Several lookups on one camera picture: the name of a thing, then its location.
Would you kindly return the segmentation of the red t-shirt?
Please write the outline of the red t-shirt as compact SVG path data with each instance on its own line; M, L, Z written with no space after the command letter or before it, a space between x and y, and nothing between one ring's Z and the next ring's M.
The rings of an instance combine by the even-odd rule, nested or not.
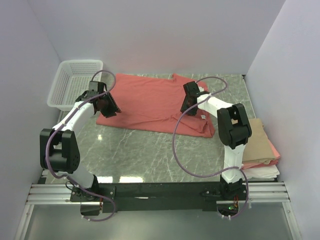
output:
M186 96L183 86L191 81L176 73L170 79L118 73L111 95L121 112L110 118L100 115L96 124L212 138L215 128L209 113L203 110L198 110L195 116L181 113Z

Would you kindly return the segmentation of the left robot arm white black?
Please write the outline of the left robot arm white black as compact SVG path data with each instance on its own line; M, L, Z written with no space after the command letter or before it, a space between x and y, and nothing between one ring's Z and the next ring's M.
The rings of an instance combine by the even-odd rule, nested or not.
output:
M97 177L80 164L76 136L97 112L110 118L121 110L104 82L91 81L89 89L76 99L73 108L61 122L52 128L44 128L39 136L41 167L49 170L54 178L65 178L81 188L82 195L88 201L99 197L100 188Z

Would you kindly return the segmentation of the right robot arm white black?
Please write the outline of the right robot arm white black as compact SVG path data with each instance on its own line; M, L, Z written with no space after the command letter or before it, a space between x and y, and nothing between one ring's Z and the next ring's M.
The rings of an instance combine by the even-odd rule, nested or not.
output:
M231 104L214 97L213 93L201 91L196 82L183 85L185 97L181 106L182 117L195 116L203 110L217 119L218 136L224 145L224 165L220 171L219 193L230 200L243 186L242 160L252 129L243 104Z

